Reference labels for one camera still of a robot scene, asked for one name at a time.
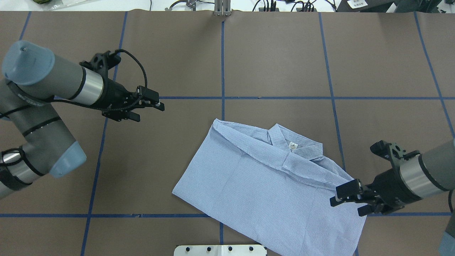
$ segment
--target white mounting plate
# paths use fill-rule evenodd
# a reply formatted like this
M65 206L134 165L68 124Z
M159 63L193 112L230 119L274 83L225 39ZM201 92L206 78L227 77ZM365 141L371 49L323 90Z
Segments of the white mounting plate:
M177 246L174 256L267 256L267 250L262 245Z

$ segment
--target shirt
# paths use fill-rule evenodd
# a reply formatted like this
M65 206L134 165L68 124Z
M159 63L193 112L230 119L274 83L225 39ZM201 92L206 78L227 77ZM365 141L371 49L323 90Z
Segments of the shirt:
M355 203L330 206L352 179L321 143L279 124L215 119L172 193L283 256L352 256L365 217Z

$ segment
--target green object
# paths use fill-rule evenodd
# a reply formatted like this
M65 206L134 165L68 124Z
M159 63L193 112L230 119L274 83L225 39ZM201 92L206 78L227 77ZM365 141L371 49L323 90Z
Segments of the green object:
M37 4L44 4L44 3L47 3L47 2L50 2L51 0L33 0L35 3Z

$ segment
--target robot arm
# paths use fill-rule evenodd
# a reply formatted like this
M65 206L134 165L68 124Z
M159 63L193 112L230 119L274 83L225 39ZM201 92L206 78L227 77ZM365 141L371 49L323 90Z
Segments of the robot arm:
M0 199L47 173L61 177L85 162L86 155L50 102L98 109L116 121L139 122L140 116L131 112L135 108L164 111L158 93L147 88L142 65L146 84L134 92L109 79L108 70L121 61L120 51L131 55L108 51L77 65L27 41L13 44L2 65L6 79L0 81L0 117L11 120L27 143L0 156Z
M358 208L359 216L384 215L433 195L455 189L455 140L426 153L406 153L396 143L379 141L372 153L388 160L392 169L376 176L373 183L362 185L354 179L336 188L330 199L335 207L345 202L366 203ZM440 247L442 256L455 255L455 214L452 215Z

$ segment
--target white bracket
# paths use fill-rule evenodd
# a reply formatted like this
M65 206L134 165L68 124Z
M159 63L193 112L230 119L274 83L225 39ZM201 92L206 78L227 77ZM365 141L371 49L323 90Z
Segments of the white bracket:
M174 256L267 256L262 245L177 246Z
M231 0L215 0L215 16L230 16L231 12Z

